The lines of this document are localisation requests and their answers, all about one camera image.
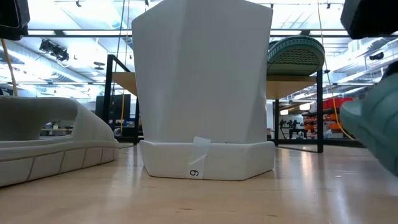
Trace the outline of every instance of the number 9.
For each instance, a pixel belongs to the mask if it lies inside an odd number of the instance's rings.
[[[198,171],[196,171],[196,170],[191,170],[190,172],[189,172],[189,174],[191,174],[192,176],[199,176],[199,172]]]

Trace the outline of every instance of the ceiling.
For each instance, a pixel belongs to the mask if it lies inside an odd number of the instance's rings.
[[[105,70],[95,69],[98,66],[94,65],[94,62],[106,63],[107,54],[117,55],[130,71],[135,70],[132,39],[124,35],[130,29],[131,21],[135,17],[159,3],[159,1],[149,1],[147,7],[144,0],[86,0],[79,1],[81,7],[78,7],[76,0],[28,0],[28,2],[29,36],[17,42],[7,42],[13,66],[15,65],[15,70],[18,70],[17,82],[26,82],[25,86],[29,85],[29,82],[58,83],[34,86],[41,86],[37,88],[40,91],[44,91],[46,87],[55,90],[68,87],[65,92],[69,92],[71,97],[84,99],[94,99],[96,95],[103,94]],[[317,0],[251,0],[251,2],[272,7],[274,10],[272,30],[275,32],[271,32],[270,41],[288,36],[280,35],[283,30],[292,32],[297,30],[299,34],[303,30],[320,28]],[[395,45],[394,39],[384,42],[376,39],[353,42],[343,31],[340,22],[344,0],[319,0],[319,2],[322,28],[339,33],[339,35],[325,35],[323,39],[328,69],[332,71],[330,73],[332,82],[378,82],[382,68],[395,58],[395,48],[398,46]],[[70,55],[69,61],[58,63],[49,54],[43,54],[39,50],[43,39],[66,48]],[[316,39],[322,42],[319,35]],[[380,42],[381,46],[370,48],[369,44],[376,41]],[[368,54],[380,49],[385,53],[389,52],[383,61],[375,62],[367,59]],[[10,82],[10,78],[4,54],[0,50],[0,83],[2,82]],[[64,86],[62,82],[82,82],[82,84],[64,84]],[[344,86],[345,89],[341,91],[350,91],[357,87]],[[287,97],[286,100],[294,100],[297,95],[302,96],[304,93],[310,95],[313,91],[314,87],[310,87]],[[311,95],[300,99],[312,100],[313,97],[315,96]]]

